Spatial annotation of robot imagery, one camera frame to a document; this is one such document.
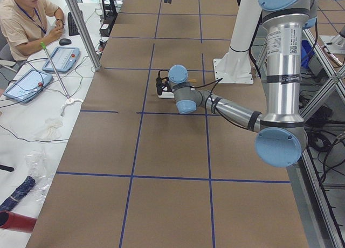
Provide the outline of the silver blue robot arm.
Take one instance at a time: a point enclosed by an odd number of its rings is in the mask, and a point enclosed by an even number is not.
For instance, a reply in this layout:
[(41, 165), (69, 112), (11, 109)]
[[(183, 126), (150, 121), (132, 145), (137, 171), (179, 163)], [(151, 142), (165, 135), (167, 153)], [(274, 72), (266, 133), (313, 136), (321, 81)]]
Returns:
[(173, 94), (181, 114), (202, 106), (241, 128), (257, 133), (258, 156), (275, 167), (296, 163), (307, 145), (304, 119), (299, 114), (302, 32), (316, 24), (318, 0), (241, 0), (228, 52), (215, 59), (217, 81), (250, 84), (249, 50), (258, 24), (266, 38), (266, 112), (252, 111), (230, 100), (198, 90), (188, 82), (182, 65), (156, 79), (158, 95)]

